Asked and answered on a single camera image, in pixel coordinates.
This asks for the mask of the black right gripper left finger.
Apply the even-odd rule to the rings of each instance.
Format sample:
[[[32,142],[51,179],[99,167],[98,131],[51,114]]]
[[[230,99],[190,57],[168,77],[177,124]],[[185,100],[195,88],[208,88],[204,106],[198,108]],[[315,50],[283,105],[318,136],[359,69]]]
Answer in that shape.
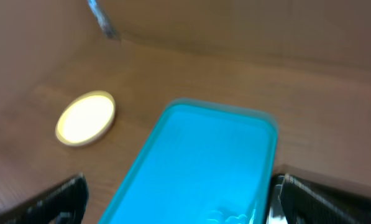
[[[81,223],[88,199],[85,176],[78,173],[0,212],[0,223]]]

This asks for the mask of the yellow-green plate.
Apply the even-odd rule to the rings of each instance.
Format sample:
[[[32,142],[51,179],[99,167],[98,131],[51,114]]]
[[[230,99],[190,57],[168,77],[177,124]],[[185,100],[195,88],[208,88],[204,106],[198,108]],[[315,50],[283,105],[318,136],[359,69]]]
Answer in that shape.
[[[55,136],[64,145],[80,147],[101,138],[116,115],[113,96],[102,90],[87,92],[73,100],[60,115]]]

